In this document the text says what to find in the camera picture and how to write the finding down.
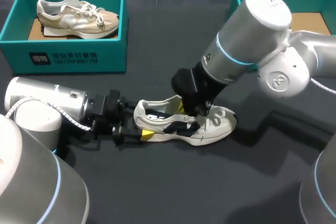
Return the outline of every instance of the shoe sole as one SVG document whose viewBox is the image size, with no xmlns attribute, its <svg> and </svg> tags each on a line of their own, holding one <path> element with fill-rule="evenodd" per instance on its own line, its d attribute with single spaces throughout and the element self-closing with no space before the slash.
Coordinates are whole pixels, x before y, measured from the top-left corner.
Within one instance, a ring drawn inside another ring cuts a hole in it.
<svg viewBox="0 0 336 224">
<path fill-rule="evenodd" d="M 154 133 L 154 135 L 148 139 L 148 140 L 143 140 L 144 142 L 165 142 L 168 140 L 173 140 L 173 139 L 178 139 L 178 140 L 183 140 L 193 146 L 201 146 L 201 145 L 207 145 L 207 144 L 212 144 L 214 142 L 217 142 L 228 135 L 231 134 L 231 132 L 236 128 L 237 126 L 237 119 L 235 120 L 235 124 L 233 125 L 233 129 L 224 135 L 218 136 L 218 137 L 213 137 L 213 138 L 208 138 L 208 139 L 195 139 L 191 137 L 186 137 L 186 136 L 180 136 L 176 134 L 160 134 L 160 133 Z"/>
<path fill-rule="evenodd" d="M 118 34 L 118 27 L 116 27 L 114 30 L 106 31 L 99 34 L 85 34 L 80 31 L 50 28 L 46 26 L 43 26 L 42 30 L 45 37 L 77 37 L 80 39 L 103 39 L 110 38 Z"/>
</svg>

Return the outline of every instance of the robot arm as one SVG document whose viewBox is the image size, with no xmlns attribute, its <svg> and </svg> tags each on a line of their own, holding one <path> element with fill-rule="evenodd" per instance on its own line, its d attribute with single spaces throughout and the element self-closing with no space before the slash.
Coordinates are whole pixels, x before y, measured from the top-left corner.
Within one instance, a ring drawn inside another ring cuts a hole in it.
<svg viewBox="0 0 336 224">
<path fill-rule="evenodd" d="M 336 76 L 336 38 L 292 33 L 291 12 L 282 0 L 244 0 L 217 33 L 201 61 L 179 69 L 172 88 L 189 115 L 207 115 L 216 96 L 252 67 L 270 96 L 300 93 L 311 77 Z"/>
</svg>

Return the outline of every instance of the black stripe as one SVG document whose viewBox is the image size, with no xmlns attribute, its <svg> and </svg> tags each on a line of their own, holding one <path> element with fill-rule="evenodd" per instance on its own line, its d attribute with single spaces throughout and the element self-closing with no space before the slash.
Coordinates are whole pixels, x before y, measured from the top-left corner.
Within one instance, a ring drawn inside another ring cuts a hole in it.
<svg viewBox="0 0 336 224">
<path fill-rule="evenodd" d="M 167 128 L 163 130 L 165 134 L 176 133 L 180 136 L 191 137 L 195 132 L 200 128 L 200 125 L 196 122 L 193 122 L 190 128 L 187 128 L 187 123 L 181 121 L 172 122 Z"/>
</svg>

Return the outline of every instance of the shoe insole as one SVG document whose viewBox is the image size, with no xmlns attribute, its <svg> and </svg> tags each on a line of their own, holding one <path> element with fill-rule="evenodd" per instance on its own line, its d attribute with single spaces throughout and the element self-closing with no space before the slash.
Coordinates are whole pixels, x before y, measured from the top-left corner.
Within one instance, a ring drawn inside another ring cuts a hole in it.
<svg viewBox="0 0 336 224">
<path fill-rule="evenodd" d="M 156 111 L 156 110 L 151 110 L 151 109 L 147 109 L 146 111 L 146 115 L 151 118 L 151 119 L 166 119 L 172 116 L 172 114 L 168 114 L 168 113 L 164 113 L 161 111 Z"/>
</svg>

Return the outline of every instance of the beige sneaker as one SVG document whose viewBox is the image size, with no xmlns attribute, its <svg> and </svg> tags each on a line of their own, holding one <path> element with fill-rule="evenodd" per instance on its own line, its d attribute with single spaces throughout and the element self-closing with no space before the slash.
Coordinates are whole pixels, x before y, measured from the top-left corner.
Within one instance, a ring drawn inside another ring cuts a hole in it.
<svg viewBox="0 0 336 224">
<path fill-rule="evenodd" d="M 37 17 L 44 36 L 83 39 L 112 37 L 118 33 L 119 16 L 85 1 L 37 2 Z"/>
</svg>

